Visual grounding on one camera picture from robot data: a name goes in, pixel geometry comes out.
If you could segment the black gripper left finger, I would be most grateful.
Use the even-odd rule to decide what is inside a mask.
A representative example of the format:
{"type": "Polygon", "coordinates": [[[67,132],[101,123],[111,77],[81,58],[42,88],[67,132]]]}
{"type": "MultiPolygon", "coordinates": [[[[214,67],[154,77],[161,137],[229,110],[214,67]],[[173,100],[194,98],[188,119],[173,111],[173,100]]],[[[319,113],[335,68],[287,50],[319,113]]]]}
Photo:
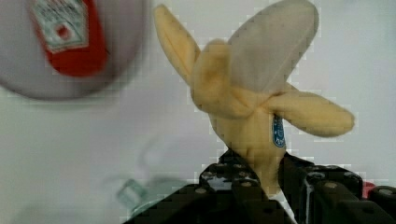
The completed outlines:
{"type": "Polygon", "coordinates": [[[262,191],[258,176],[232,150],[209,165],[197,184],[134,210],[123,224],[294,224],[280,202],[262,191]]]}

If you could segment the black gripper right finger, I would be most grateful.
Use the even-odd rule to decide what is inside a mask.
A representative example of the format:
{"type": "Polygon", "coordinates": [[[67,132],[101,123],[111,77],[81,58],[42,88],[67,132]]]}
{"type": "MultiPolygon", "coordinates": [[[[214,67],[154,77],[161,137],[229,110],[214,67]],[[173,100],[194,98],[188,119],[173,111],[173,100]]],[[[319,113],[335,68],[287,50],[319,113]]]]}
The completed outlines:
{"type": "Polygon", "coordinates": [[[362,178],[336,165],[316,165],[287,153],[278,182],[298,224],[395,224],[395,188],[363,196],[362,178]]]}

